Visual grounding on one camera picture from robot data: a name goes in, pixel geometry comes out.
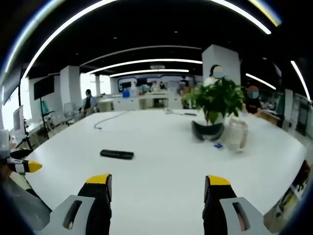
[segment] office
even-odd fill
[[[145,224],[156,234],[174,229],[203,234],[200,197],[206,175],[227,179],[236,196],[263,216],[284,197],[304,160],[310,165],[307,146],[294,137],[309,142],[312,136],[312,85],[302,63],[306,55],[296,45],[291,47],[286,35],[295,28],[290,14],[279,6],[271,6],[276,14],[264,14],[251,2],[222,3],[65,1],[25,39],[27,47],[20,47],[14,60],[4,65],[3,101],[8,101],[2,107],[2,122],[11,130],[14,112],[23,105],[23,117],[31,120],[26,124],[33,127],[28,132],[41,131],[40,137],[30,138],[36,146],[26,159],[43,167],[25,177],[50,209],[77,195],[93,175],[106,173],[114,178],[110,229],[115,234],[137,234],[133,224]],[[304,16],[297,14],[301,22]],[[186,95],[197,95],[208,78],[223,81],[216,73],[221,70],[212,70],[214,65],[223,69],[229,86],[241,85],[247,89],[243,95],[259,101],[251,105],[255,115],[241,112],[244,108],[237,103],[224,110],[209,103],[210,110],[203,113],[194,109],[200,105],[199,96],[196,104],[184,101]],[[13,71],[20,71],[21,77]],[[18,82],[10,86],[8,81],[16,77]],[[258,90],[249,91],[252,86]],[[97,105],[86,98],[87,89]],[[224,104],[234,96],[219,97],[214,100]],[[249,112],[250,104],[243,103]],[[224,111],[231,117],[220,117]],[[232,118],[244,121],[247,128]],[[225,129],[234,125],[230,131],[238,138],[232,140],[245,141],[216,143],[204,138],[199,144],[193,139],[192,121]],[[220,130],[210,140],[222,139]],[[240,156],[235,146],[240,146]],[[133,153],[133,159],[101,157],[102,150],[123,151],[127,157]],[[186,211],[199,216],[190,218]]]

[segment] black ceiling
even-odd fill
[[[54,10],[30,37],[25,62],[31,60],[47,37],[63,22],[97,1],[67,0]],[[81,71],[141,59],[201,60],[204,49],[218,44],[239,52],[243,61],[258,61],[262,57],[274,61],[282,70],[283,86],[303,94],[290,60],[296,60],[302,71],[305,69],[303,75],[307,81],[312,73],[309,48],[312,37],[307,28],[311,22],[306,1],[268,1],[282,18],[283,23],[279,27],[275,27],[247,0],[229,1],[260,20],[272,34],[266,35],[244,17],[208,0],[118,0],[85,15],[63,31],[40,55],[29,76],[45,76],[59,72],[67,65],[79,66],[96,57],[134,47],[180,45],[201,49],[166,47],[134,50],[93,61],[82,66]],[[197,64],[163,64],[167,69],[202,73],[201,65]],[[258,66],[250,64],[252,71]],[[149,66],[148,63],[122,66],[102,73],[143,70]],[[313,94],[312,82],[307,83]]]
[[[9,0],[0,9],[0,61],[4,60],[14,38],[46,0]]]

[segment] potted plant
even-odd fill
[[[192,91],[183,98],[183,102],[191,101],[196,109],[203,109],[206,123],[214,124],[219,116],[223,119],[225,115],[232,113],[238,117],[241,110],[244,94],[241,86],[225,77],[220,78],[214,84],[201,86],[198,91]]]

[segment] ceiling light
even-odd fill
[[[305,81],[303,79],[303,76],[302,76],[297,64],[293,60],[291,60],[291,64],[292,64],[294,70],[296,71],[296,73],[298,74],[298,76],[300,78],[300,81],[302,83],[302,86],[304,88],[304,91],[305,91],[305,94],[307,95],[308,100],[311,100],[307,85],[305,84]]]
[[[246,76],[251,77],[251,78],[253,78],[254,80],[257,80],[257,81],[259,81],[259,82],[262,82],[263,84],[267,85],[268,87],[271,87],[271,88],[274,89],[274,90],[276,89],[276,87],[272,86],[270,83],[267,83],[266,81],[263,81],[263,80],[260,79],[260,78],[257,78],[257,77],[255,77],[255,76],[252,76],[252,75],[249,74],[249,73],[246,73]]]
[[[103,58],[108,57],[108,56],[117,55],[117,54],[120,54],[120,53],[129,52],[129,51],[149,49],[149,48],[187,48],[187,49],[202,50],[201,47],[189,47],[189,46],[177,46],[177,45],[159,45],[159,46],[135,47],[135,48],[129,48],[129,49],[126,49],[126,50],[115,51],[115,52],[112,52],[112,53],[109,53],[109,54],[105,54],[105,55],[93,58],[92,60],[89,60],[89,61],[81,64],[80,66],[89,64],[89,63],[91,63],[93,61],[96,61],[96,60],[99,60],[99,59],[103,59]]]
[[[247,13],[246,11],[244,11],[243,9],[237,7],[236,5],[227,2],[225,0],[210,0],[213,1],[215,3],[218,3],[220,5],[223,5],[237,13],[239,13],[240,15],[242,15],[243,17],[246,17],[248,20],[250,20],[252,23],[254,23],[256,26],[258,26],[262,31],[264,31],[266,34],[271,34],[271,31],[266,28],[261,22],[259,22],[256,18],[254,18],[252,15],[250,15],[249,13]]]
[[[62,24],[57,30],[55,30],[50,37],[48,37],[48,39],[44,42],[44,44],[42,44],[42,46],[39,48],[39,50],[36,52],[36,54],[34,55],[34,57],[32,58],[32,60],[30,61],[29,65],[26,68],[26,71],[22,77],[26,78],[27,74],[29,73],[31,67],[34,65],[34,63],[36,62],[36,60],[38,59],[38,57],[40,56],[40,54],[44,51],[44,49],[52,42],[53,39],[55,39],[63,30],[65,30],[67,27],[69,27],[72,23],[74,23],[76,20],[78,20],[79,18],[81,18],[82,16],[86,15],[87,13],[101,7],[104,6],[108,3],[111,3],[113,1],[116,0],[102,0],[99,1],[87,8],[85,8],[84,10],[78,12],[76,15],[74,15],[73,17],[71,17],[69,20],[67,20],[64,24]]]
[[[255,5],[277,27],[282,23],[275,11],[263,0],[248,0]]]
[[[138,70],[138,71],[131,71],[131,72],[122,72],[110,75],[110,77],[117,77],[122,75],[134,74],[134,73],[144,73],[144,72],[189,72],[189,70],[170,70],[170,69],[161,69],[161,70]]]
[[[99,68],[90,72],[87,72],[87,74],[91,74],[94,72],[99,72],[102,70],[107,70],[110,68],[122,66],[122,65],[131,65],[131,64],[138,64],[138,63],[147,63],[147,62],[186,62],[186,63],[194,63],[194,64],[202,64],[202,61],[198,60],[185,60],[185,59],[150,59],[150,60],[136,60],[136,61],[129,61],[129,62],[124,62],[116,65],[109,65],[103,68]]]
[[[31,20],[27,23],[27,25],[22,29],[21,33],[19,34],[17,40],[14,42],[12,49],[10,50],[10,55],[6,61],[4,71],[8,73],[12,62],[14,61],[15,57],[20,52],[21,48],[24,46],[26,40],[32,34],[32,32],[36,29],[36,27],[41,23],[41,21],[52,12],[55,8],[57,8],[61,3],[65,0],[51,0],[46,5],[41,7],[35,15],[31,18]]]

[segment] white wall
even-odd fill
[[[220,65],[228,79],[233,80],[237,85],[241,84],[240,60],[237,52],[211,45],[202,53],[202,61],[203,79],[209,77],[213,65]]]
[[[34,84],[44,78],[40,77],[29,80],[29,102],[33,122],[41,120],[40,100],[34,100]],[[54,93],[44,96],[42,100],[46,101],[49,111],[63,111],[60,76],[54,76]]]
[[[146,78],[148,82],[151,82],[153,80],[156,81],[156,83],[159,85],[160,82],[162,81],[164,84],[169,83],[169,82],[179,82],[182,80],[182,76],[183,75],[177,75],[177,76],[162,76],[162,74],[146,74],[146,75],[134,75],[131,76],[129,78],[127,77],[119,77],[119,78],[111,78],[111,92],[112,94],[116,94],[118,93],[118,86],[121,83],[124,82],[136,82],[137,79],[139,78]],[[202,81],[202,76],[194,76],[196,81]]]

